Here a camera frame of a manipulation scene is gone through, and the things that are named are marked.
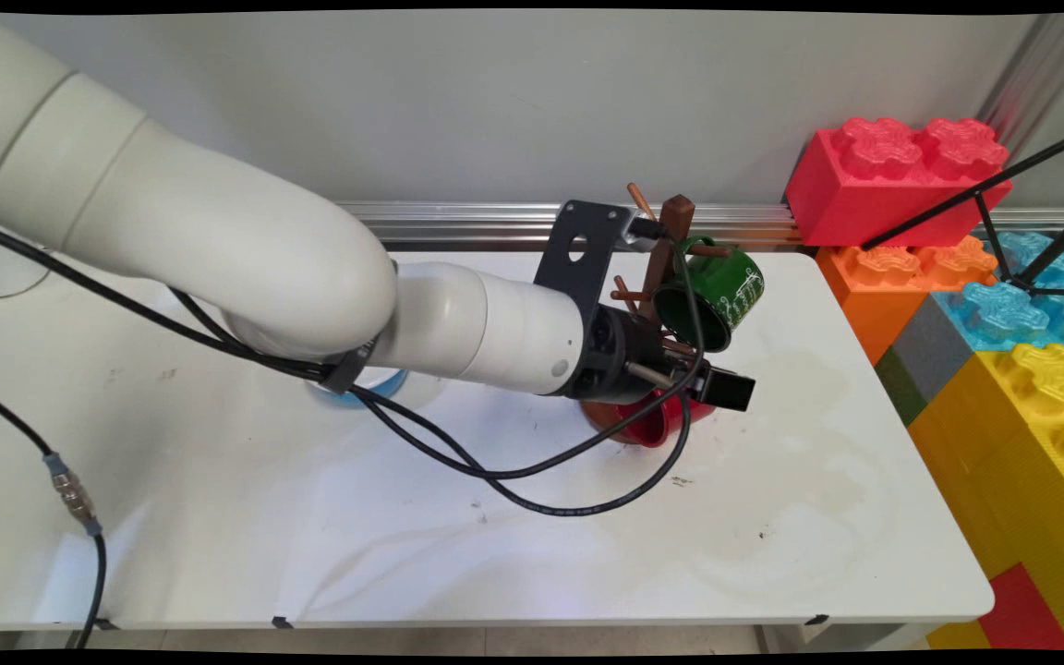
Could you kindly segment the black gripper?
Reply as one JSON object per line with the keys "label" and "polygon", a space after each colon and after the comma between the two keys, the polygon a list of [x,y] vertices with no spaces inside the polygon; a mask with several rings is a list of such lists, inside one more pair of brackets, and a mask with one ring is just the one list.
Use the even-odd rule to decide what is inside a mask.
{"label": "black gripper", "polygon": [[[620,307],[599,307],[591,321],[586,344],[575,373],[575,397],[580,401],[631,405],[658,389],[654,381],[628,369],[630,365],[679,380],[691,365],[662,343],[661,332]],[[709,408],[747,412],[757,380],[714,366],[700,366],[684,394]]]}

